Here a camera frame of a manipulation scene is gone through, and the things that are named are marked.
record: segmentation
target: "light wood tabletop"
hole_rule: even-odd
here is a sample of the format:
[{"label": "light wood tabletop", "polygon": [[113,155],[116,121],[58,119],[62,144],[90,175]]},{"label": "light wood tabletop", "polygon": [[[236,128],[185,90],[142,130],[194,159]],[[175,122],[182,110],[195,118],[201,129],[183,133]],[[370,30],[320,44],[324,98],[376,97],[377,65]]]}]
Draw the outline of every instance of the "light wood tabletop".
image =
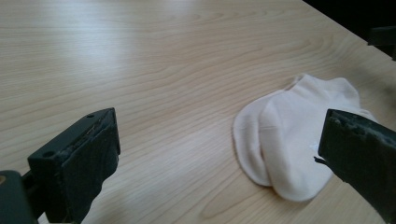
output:
[{"label": "light wood tabletop", "polygon": [[241,170],[235,115],[301,73],[396,130],[396,62],[301,0],[1,1],[0,170],[115,107],[120,164],[83,223],[383,223],[336,176],[293,203]]}]

